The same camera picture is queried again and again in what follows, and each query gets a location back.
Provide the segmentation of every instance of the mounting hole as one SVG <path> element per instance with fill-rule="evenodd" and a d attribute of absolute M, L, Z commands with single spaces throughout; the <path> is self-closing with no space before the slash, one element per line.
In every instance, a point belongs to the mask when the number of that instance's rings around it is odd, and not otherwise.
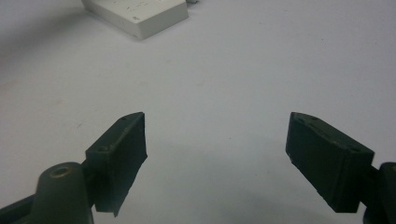
<path fill-rule="evenodd" d="M 98 151 L 108 151 L 108 147 L 99 147 Z"/>
<path fill-rule="evenodd" d="M 70 173 L 72 173 L 72 169 L 70 169 L 67 166 L 62 166 L 59 167 L 58 169 L 52 171 L 49 176 L 52 178 L 61 178 L 64 177 L 66 175 L 69 175 Z"/>
<path fill-rule="evenodd" d="M 352 150 L 353 152 L 361 152 L 361 150 L 356 147 L 352 147 L 350 150 Z"/>

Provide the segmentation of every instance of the screw hole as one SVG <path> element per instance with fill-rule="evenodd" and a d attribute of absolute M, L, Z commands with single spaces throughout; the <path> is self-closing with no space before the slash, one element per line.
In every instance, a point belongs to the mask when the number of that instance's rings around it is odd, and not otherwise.
<path fill-rule="evenodd" d="M 356 147 L 352 147 L 351 150 L 352 150 L 353 152 L 361 152 L 361 150 L 358 149 L 358 148 L 356 148 Z"/>
<path fill-rule="evenodd" d="M 108 151 L 108 148 L 107 147 L 99 147 L 98 148 L 98 151 Z"/>
<path fill-rule="evenodd" d="M 61 178 L 66 175 L 69 175 L 72 172 L 72 169 L 70 169 L 67 166 L 59 167 L 58 169 L 52 171 L 49 176 L 52 178 Z"/>

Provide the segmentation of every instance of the plastic part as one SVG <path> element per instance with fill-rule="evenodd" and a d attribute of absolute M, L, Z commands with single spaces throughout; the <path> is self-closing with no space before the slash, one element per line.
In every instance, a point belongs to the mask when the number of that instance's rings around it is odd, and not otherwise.
<path fill-rule="evenodd" d="M 145 115 L 135 113 L 117 120 L 86 151 L 84 169 L 98 212 L 114 216 L 128 194 L 137 172 L 148 157 L 146 153 Z"/>
<path fill-rule="evenodd" d="M 29 223 L 93 223 L 80 164 L 61 163 L 40 176 Z"/>
<path fill-rule="evenodd" d="M 374 152 L 321 119 L 291 113 L 286 152 L 337 213 L 356 213 Z"/>
<path fill-rule="evenodd" d="M 84 7 L 145 39 L 189 17 L 185 0 L 82 0 Z"/>

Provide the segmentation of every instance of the white box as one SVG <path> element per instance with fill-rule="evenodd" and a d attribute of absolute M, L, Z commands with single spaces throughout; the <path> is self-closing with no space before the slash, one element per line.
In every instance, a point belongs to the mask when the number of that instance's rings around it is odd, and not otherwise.
<path fill-rule="evenodd" d="M 139 39 L 189 17 L 186 0 L 82 0 L 82 3 L 87 10 Z"/>

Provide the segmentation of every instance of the white surface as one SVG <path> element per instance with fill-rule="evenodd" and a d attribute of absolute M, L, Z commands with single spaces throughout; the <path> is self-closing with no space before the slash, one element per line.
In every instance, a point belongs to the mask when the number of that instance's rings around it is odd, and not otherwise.
<path fill-rule="evenodd" d="M 189 17 L 185 0 L 82 0 L 85 8 L 145 39 Z"/>
<path fill-rule="evenodd" d="M 83 161 L 144 111 L 148 160 L 95 223 L 361 223 L 335 214 L 285 153 L 289 114 L 317 116 L 396 161 L 396 2 L 207 1 L 144 41 L 79 0 L 0 3 L 0 206 Z"/>

